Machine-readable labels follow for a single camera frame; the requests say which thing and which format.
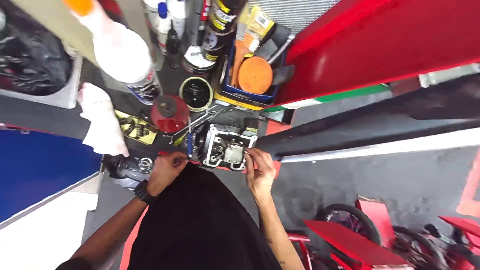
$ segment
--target blue panel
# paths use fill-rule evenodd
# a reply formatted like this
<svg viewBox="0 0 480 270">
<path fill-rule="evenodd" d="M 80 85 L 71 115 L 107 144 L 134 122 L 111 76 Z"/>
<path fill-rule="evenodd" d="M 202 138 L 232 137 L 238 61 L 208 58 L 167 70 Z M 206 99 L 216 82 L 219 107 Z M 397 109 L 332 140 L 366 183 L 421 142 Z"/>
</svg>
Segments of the blue panel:
<svg viewBox="0 0 480 270">
<path fill-rule="evenodd" d="M 0 222 L 95 173 L 101 155 L 81 140 L 0 131 Z"/>
</svg>

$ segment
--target person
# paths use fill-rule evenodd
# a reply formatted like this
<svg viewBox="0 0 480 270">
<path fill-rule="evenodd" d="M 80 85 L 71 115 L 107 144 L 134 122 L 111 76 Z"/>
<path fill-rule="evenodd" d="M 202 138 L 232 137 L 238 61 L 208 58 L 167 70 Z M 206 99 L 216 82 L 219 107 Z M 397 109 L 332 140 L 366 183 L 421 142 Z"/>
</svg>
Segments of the person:
<svg viewBox="0 0 480 270">
<path fill-rule="evenodd" d="M 246 151 L 247 184 L 259 226 L 212 172 L 174 152 L 155 160 L 145 187 L 153 202 L 137 194 L 57 270 L 109 269 L 147 202 L 130 270 L 303 270 L 271 195 L 276 174 L 272 157 L 256 148 Z"/>
</svg>

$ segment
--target tire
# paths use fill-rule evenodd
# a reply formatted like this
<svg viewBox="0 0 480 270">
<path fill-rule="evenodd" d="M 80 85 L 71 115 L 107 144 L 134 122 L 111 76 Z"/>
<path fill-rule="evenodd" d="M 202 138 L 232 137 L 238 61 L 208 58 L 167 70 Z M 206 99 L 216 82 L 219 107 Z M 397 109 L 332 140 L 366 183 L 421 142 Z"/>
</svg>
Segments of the tire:
<svg viewBox="0 0 480 270">
<path fill-rule="evenodd" d="M 378 244 L 381 244 L 380 233 L 378 232 L 377 227 L 373 224 L 372 220 L 365 215 L 360 209 L 342 203 L 331 204 L 324 208 L 322 215 L 319 217 L 320 221 L 328 221 L 327 216 L 334 210 L 340 210 L 350 213 L 352 216 L 357 218 L 359 222 L 365 227 L 367 231 L 367 239 Z"/>
<path fill-rule="evenodd" d="M 423 235 L 401 226 L 393 226 L 393 230 L 395 231 L 395 233 L 405 234 L 411 237 L 413 240 L 417 241 L 421 245 L 420 248 L 422 253 L 427 254 L 431 258 L 430 263 L 435 269 L 448 269 L 445 258 L 440 248 L 437 247 L 430 240 L 425 238 Z"/>
</svg>

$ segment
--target right hand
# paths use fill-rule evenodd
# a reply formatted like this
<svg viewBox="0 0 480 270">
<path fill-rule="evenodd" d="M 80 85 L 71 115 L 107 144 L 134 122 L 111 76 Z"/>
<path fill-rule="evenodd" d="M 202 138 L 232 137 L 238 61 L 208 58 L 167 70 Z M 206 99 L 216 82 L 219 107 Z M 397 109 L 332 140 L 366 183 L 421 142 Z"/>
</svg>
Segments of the right hand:
<svg viewBox="0 0 480 270">
<path fill-rule="evenodd" d="M 247 167 L 247 184 L 256 199 L 271 195 L 273 179 L 276 169 L 273 165 L 272 156 L 256 148 L 246 148 L 245 155 Z"/>
</svg>

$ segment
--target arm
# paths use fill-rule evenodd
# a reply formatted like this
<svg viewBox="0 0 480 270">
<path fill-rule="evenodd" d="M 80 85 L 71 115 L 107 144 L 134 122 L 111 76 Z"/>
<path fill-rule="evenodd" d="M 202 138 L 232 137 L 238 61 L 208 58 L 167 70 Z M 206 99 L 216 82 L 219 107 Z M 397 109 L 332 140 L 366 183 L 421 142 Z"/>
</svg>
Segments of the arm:
<svg viewBox="0 0 480 270">
<path fill-rule="evenodd" d="M 260 230 L 283 270 L 304 270 L 297 251 L 278 217 L 271 195 L 276 174 L 272 157 L 269 153 L 255 148 L 248 148 L 247 152 L 248 155 L 245 155 L 247 184 L 257 203 Z M 257 164 L 257 169 L 253 166 L 254 162 Z"/>
<path fill-rule="evenodd" d="M 148 181 L 148 193 L 158 196 L 169 186 L 185 168 L 186 158 L 180 152 L 159 156 Z M 132 199 L 90 236 L 72 258 L 83 258 L 93 269 L 109 269 L 146 207 L 147 204 L 138 198 Z"/>
</svg>

